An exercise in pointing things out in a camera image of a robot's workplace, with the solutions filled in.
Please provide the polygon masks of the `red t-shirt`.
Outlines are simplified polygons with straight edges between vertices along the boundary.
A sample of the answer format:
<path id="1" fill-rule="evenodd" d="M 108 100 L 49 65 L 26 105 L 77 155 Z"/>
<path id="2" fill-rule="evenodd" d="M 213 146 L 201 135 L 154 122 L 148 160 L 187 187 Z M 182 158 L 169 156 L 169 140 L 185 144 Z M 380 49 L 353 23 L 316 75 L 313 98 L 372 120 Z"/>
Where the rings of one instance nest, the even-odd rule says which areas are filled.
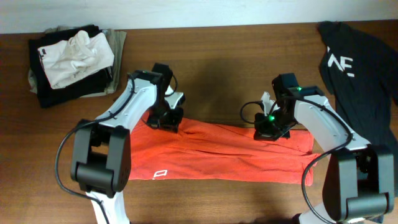
<path id="1" fill-rule="evenodd" d="M 288 139 L 257 141 L 255 130 L 184 118 L 178 132 L 142 121 L 131 133 L 131 180 L 221 179 L 299 184 L 314 158 L 313 136 L 293 130 Z"/>

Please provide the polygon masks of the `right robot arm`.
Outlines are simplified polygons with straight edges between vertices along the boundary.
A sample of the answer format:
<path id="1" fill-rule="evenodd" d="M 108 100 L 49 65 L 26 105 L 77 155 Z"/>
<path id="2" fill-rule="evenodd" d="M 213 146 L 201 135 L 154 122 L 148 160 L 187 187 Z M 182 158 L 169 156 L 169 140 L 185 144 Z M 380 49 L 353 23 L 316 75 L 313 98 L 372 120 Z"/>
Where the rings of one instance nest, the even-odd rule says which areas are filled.
<path id="1" fill-rule="evenodd" d="M 272 81 L 276 96 L 264 93 L 255 115 L 254 139 L 276 141 L 289 138 L 290 129 L 302 124 L 324 150 L 302 174 L 301 188 L 308 211 L 296 223 L 359 223 L 394 209 L 394 156 L 384 145 L 373 145 L 357 134 L 331 107 L 317 86 L 301 87 L 293 73 Z M 327 158 L 322 190 L 323 202 L 313 206 L 305 180 L 318 161 Z"/>

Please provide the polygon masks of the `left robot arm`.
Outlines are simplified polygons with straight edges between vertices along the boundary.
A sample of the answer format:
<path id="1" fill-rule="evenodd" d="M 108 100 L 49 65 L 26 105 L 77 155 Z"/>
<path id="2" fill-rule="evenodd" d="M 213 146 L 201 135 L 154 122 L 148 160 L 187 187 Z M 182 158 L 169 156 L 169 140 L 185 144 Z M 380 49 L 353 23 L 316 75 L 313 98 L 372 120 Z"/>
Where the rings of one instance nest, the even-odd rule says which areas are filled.
<path id="1" fill-rule="evenodd" d="M 123 189 L 131 173 L 130 134 L 144 113 L 149 128 L 178 131 L 185 96 L 170 87 L 174 78 L 161 63 L 150 71 L 136 70 L 107 111 L 94 121 L 79 122 L 70 173 L 92 201 L 98 223 L 129 223 Z"/>

